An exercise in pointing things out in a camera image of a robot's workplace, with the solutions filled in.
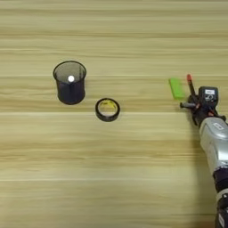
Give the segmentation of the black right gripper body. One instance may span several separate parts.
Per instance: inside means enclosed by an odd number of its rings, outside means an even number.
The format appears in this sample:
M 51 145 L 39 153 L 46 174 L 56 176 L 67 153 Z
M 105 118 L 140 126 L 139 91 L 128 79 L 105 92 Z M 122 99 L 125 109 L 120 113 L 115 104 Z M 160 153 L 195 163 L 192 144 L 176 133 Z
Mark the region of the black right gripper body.
M 196 126 L 200 126 L 205 118 L 220 118 L 220 115 L 216 111 L 217 99 L 207 102 L 205 99 L 200 99 L 198 95 L 191 95 L 190 102 L 195 104 L 195 107 L 191 110 L 191 114 Z

